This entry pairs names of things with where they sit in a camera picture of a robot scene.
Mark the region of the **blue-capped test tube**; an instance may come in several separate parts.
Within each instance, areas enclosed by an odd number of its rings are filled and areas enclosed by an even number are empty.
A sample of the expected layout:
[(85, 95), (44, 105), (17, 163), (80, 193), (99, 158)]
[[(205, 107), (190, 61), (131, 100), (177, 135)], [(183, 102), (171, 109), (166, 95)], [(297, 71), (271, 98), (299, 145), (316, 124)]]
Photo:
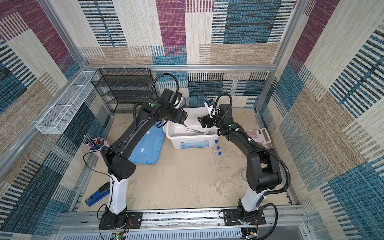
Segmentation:
[(222, 152), (221, 152), (221, 155), (218, 157), (218, 159), (215, 161), (214, 160), (214, 163), (215, 163), (215, 168), (218, 169), (220, 167), (220, 162), (221, 162), (221, 156), (222, 156)]
[(216, 156), (217, 152), (218, 152), (218, 140), (215, 140), (215, 143), (213, 145), (213, 157)]
[(217, 146), (213, 152), (214, 160), (216, 161), (220, 155), (221, 155), (221, 148), (220, 146)]

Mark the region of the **metal tweezers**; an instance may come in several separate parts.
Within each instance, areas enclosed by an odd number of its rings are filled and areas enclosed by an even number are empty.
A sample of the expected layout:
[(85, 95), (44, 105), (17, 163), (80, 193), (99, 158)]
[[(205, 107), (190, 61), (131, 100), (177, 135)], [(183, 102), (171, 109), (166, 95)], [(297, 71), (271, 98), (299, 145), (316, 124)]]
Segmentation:
[(199, 135), (206, 135), (207, 134), (205, 132), (202, 132), (202, 131), (199, 131), (199, 130), (195, 130), (195, 129), (190, 129), (190, 128), (187, 128), (187, 131), (195, 133), (195, 134), (199, 134)]

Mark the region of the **clear test tube rack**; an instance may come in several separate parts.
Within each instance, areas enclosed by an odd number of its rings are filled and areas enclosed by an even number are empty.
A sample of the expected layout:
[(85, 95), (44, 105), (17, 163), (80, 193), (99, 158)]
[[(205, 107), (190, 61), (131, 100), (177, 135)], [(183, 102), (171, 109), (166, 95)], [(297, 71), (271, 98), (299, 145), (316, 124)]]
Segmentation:
[(221, 148), (221, 152), (222, 152), (222, 156), (221, 156), (222, 159), (220, 162), (220, 167), (218, 169), (215, 168), (217, 173), (227, 172), (229, 170), (229, 166), (228, 166), (227, 159), (226, 159), (226, 157), (227, 157), (226, 151), (222, 147), (220, 147), (220, 148)]

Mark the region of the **blue plastic box lid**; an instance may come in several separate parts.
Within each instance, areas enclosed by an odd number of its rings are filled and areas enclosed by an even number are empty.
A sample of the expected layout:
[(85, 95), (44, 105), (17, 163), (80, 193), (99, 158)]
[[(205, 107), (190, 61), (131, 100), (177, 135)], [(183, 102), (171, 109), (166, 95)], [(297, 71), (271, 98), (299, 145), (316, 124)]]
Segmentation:
[(129, 161), (134, 164), (154, 165), (158, 162), (164, 142), (162, 128), (151, 127), (134, 148)]

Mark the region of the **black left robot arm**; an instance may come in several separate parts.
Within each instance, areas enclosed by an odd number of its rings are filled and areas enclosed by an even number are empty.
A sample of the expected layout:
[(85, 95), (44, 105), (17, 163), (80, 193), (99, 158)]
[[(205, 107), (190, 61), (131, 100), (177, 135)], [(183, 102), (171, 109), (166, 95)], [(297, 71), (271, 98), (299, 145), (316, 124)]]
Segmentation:
[(130, 177), (136, 165), (129, 158), (136, 145), (154, 126), (162, 127), (162, 122), (171, 121), (184, 124), (187, 113), (183, 110), (183, 95), (165, 89), (160, 97), (149, 98), (134, 105), (133, 122), (110, 147), (97, 150), (101, 154), (110, 178), (110, 197), (100, 219), (99, 230), (126, 230), (132, 220), (127, 213), (126, 195)]

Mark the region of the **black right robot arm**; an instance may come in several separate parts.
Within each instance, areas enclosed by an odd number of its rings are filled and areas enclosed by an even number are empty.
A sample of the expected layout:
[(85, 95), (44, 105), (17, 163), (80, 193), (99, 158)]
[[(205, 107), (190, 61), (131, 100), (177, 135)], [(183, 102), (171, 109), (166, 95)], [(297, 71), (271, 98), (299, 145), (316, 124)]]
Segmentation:
[(291, 174), (274, 149), (251, 139), (242, 126), (234, 122), (229, 104), (211, 111), (214, 115), (198, 117), (202, 128), (216, 127), (218, 135), (237, 146), (247, 159), (248, 189), (239, 200), (237, 214), (241, 223), (249, 223), (267, 207), (262, 202), (268, 195), (280, 194), (289, 188)]

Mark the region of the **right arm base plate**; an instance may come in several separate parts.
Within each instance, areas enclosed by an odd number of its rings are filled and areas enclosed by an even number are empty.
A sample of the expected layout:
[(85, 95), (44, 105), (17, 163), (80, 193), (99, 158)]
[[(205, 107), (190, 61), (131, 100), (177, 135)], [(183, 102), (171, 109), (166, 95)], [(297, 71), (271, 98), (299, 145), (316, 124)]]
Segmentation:
[(222, 209), (219, 211), (219, 217), (224, 220), (226, 226), (266, 224), (262, 210), (244, 212), (238, 209)]

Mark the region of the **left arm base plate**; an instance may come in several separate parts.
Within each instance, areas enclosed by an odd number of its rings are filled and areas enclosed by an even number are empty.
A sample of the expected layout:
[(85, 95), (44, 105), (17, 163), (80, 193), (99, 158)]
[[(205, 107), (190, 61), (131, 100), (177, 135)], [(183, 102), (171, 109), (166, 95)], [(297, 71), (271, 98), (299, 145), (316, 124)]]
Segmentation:
[(107, 211), (102, 215), (99, 230), (139, 229), (142, 224), (143, 212), (123, 212), (113, 214)]

